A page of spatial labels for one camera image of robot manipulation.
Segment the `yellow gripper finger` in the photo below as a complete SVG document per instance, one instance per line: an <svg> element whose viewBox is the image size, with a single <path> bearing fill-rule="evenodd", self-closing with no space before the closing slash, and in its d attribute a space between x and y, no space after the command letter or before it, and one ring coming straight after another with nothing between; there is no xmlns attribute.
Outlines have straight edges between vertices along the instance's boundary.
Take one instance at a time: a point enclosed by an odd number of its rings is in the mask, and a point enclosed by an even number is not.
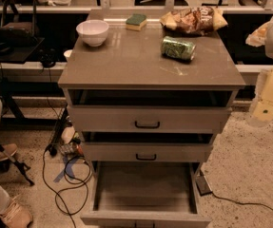
<svg viewBox="0 0 273 228"><path fill-rule="evenodd" d="M251 126L263 127L273 120L273 103L254 99L249 107L247 122Z"/></svg>

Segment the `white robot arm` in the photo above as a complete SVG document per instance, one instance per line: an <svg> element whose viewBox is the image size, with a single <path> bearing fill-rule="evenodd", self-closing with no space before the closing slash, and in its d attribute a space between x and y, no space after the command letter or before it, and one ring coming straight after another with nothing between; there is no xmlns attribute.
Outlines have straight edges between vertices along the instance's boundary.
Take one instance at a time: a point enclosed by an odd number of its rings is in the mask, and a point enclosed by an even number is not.
<svg viewBox="0 0 273 228"><path fill-rule="evenodd" d="M273 16L258 27L245 40L252 47L264 46L265 55L273 59ZM273 120L273 68L263 69L257 78L255 98L249 107L248 122L264 126Z"/></svg>

